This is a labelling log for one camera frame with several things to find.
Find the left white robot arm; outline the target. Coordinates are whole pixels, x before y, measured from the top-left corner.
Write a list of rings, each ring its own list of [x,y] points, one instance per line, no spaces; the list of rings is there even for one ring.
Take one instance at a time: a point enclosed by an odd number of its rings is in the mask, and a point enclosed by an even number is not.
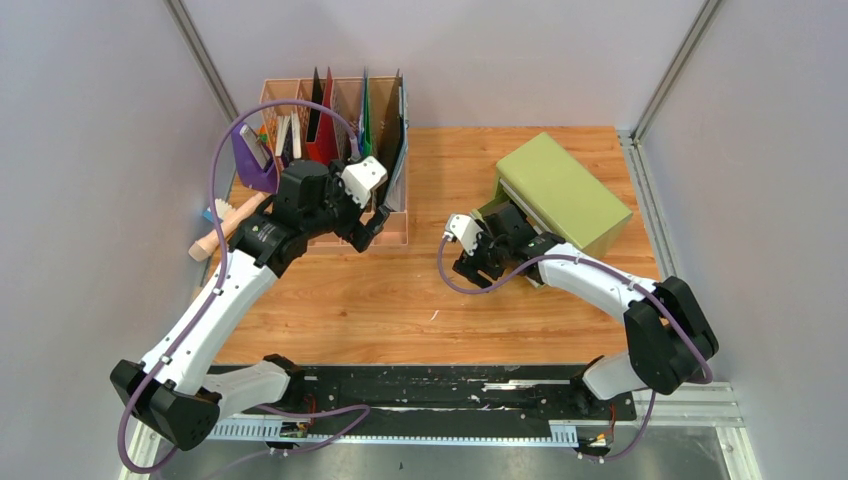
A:
[[[311,240],[333,233],[365,251],[387,215],[360,221],[388,178],[373,157],[343,165],[311,160],[282,170],[278,192],[253,202],[232,234],[227,256],[170,332],[138,362],[119,361],[110,381],[130,415],[188,451],[233,414],[271,403],[283,413],[306,400],[303,371],[278,355],[224,374],[208,369],[253,304]]]

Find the green translucent plastic folder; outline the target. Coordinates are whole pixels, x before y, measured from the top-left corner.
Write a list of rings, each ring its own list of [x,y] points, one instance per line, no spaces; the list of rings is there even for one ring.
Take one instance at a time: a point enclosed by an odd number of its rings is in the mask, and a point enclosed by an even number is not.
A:
[[[361,110],[365,114],[365,151],[363,157],[368,157],[373,154],[373,135],[371,128],[370,80],[367,67],[363,68],[362,75]]]

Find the green metal drawer cabinet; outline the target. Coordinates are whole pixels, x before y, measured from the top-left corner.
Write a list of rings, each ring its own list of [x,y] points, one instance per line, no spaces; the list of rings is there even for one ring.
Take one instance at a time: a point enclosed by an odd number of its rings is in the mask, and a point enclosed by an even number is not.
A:
[[[496,163],[493,196],[472,216],[492,237],[529,229],[530,241],[521,250],[528,261],[546,254],[556,241],[601,259],[633,212],[549,134],[541,133]]]

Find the beige plastic file organizer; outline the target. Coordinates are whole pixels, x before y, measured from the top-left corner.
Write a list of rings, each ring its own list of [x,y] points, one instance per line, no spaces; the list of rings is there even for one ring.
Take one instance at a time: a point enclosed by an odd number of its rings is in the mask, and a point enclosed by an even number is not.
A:
[[[393,253],[408,243],[408,122],[402,76],[265,82],[260,105],[274,146],[268,219],[307,254]]]

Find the black notebook with sticker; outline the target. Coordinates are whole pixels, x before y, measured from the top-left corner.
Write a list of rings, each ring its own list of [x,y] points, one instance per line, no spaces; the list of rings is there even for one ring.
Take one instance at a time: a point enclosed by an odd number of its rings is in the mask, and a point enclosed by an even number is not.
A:
[[[283,168],[302,158],[301,122],[296,112],[279,117],[275,154]]]

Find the blue binder folder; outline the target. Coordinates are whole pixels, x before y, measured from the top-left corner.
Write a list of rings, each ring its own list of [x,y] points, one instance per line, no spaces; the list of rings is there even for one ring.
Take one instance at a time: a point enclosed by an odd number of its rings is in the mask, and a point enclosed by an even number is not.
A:
[[[359,115],[357,117],[356,133],[358,153],[360,156],[363,156],[365,151],[365,114],[363,110],[359,112]]]

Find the red binder folder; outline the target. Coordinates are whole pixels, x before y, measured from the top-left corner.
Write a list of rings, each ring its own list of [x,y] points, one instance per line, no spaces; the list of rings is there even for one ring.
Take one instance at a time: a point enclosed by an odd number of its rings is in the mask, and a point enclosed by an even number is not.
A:
[[[326,108],[332,107],[333,77],[327,68],[324,77],[314,70],[310,100]],[[311,109],[308,117],[305,147],[310,160],[328,165],[338,158],[334,119],[326,112]]]

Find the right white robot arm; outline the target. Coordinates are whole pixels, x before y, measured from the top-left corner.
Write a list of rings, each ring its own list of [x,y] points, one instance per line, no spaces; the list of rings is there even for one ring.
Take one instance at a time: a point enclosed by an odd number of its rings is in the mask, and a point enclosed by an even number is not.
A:
[[[624,393],[651,390],[670,395],[684,383],[709,384],[708,361],[719,350],[691,287],[627,273],[579,250],[560,235],[533,225],[514,203],[482,218],[452,214],[442,242],[461,247],[452,269],[470,282],[451,289],[467,295],[491,292],[516,276],[570,293],[623,326],[626,348],[591,361],[577,374],[571,403],[596,417]]]

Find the orange yellow booklet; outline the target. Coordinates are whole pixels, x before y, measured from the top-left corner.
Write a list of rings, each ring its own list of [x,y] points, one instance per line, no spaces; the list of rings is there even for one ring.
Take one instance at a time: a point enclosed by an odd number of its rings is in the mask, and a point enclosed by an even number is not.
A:
[[[292,159],[293,139],[291,115],[281,115],[278,117],[274,153],[284,165],[287,165]]]

